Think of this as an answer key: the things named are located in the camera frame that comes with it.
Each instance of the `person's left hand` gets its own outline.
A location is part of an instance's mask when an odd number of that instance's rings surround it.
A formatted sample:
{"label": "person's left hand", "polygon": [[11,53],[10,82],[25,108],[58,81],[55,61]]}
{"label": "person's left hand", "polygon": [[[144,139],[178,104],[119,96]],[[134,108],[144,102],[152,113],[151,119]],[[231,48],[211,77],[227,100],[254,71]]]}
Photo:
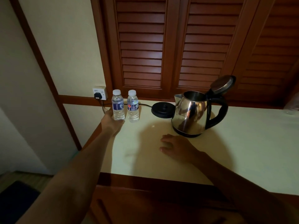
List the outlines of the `person's left hand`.
{"label": "person's left hand", "polygon": [[113,117],[113,110],[110,109],[108,111],[106,111],[104,117],[101,120],[101,124],[102,124],[102,131],[109,131],[112,133],[112,135],[117,134],[120,129],[121,126],[124,124],[124,120],[114,120]]}

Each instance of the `bottle label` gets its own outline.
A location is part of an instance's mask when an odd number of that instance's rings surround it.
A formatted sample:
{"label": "bottle label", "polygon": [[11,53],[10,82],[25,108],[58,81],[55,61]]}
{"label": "bottle label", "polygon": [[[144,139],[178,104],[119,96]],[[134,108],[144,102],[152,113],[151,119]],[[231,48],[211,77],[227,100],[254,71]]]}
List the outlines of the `bottle label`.
{"label": "bottle label", "polygon": [[128,110],[129,111],[136,111],[138,110],[139,104],[135,104],[135,105],[129,105],[128,104]]}
{"label": "bottle label", "polygon": [[122,110],[123,109],[123,102],[120,104],[113,104],[113,110]]}

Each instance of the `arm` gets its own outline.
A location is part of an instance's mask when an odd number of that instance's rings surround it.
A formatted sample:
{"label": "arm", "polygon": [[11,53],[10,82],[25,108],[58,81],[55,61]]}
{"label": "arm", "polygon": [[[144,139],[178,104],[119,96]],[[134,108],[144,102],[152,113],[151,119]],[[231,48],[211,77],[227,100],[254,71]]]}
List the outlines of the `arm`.
{"label": "arm", "polygon": [[100,135],[53,177],[17,224],[81,223],[90,206],[108,141],[123,123],[112,119],[112,110],[107,111],[101,120]]}
{"label": "arm", "polygon": [[183,136],[163,135],[161,141],[171,145],[160,147],[163,153],[197,167],[235,205],[248,223],[299,223],[299,213],[295,208],[225,168],[205,152],[198,151]]}

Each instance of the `transparent plastic container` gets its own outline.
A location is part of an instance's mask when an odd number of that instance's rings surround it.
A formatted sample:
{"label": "transparent plastic container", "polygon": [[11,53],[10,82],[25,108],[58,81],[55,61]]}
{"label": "transparent plastic container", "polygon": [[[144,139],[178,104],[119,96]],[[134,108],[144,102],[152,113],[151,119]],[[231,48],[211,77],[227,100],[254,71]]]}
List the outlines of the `transparent plastic container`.
{"label": "transparent plastic container", "polygon": [[135,90],[129,90],[128,93],[128,117],[130,122],[138,122],[139,120],[139,104]]}
{"label": "transparent plastic container", "polygon": [[120,90],[113,90],[112,108],[115,120],[125,119],[125,111],[123,109],[123,97]]}
{"label": "transparent plastic container", "polygon": [[294,97],[285,105],[283,110],[289,115],[293,115],[299,110],[299,93],[294,95]]}

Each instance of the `black kettle handle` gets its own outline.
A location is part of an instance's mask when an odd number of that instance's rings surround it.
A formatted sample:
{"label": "black kettle handle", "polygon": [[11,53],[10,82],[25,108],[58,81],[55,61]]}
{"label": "black kettle handle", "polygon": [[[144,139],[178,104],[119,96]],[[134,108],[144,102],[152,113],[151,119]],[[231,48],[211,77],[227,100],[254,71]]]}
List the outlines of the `black kettle handle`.
{"label": "black kettle handle", "polygon": [[[221,105],[221,108],[219,110],[218,115],[213,118],[211,118],[211,109],[212,109],[212,103],[217,103]],[[218,123],[220,123],[224,117],[226,116],[228,110],[228,105],[224,99],[224,97],[216,97],[216,98],[210,98],[207,100],[207,122],[206,122],[206,129],[209,129],[215,125],[217,125]]]}

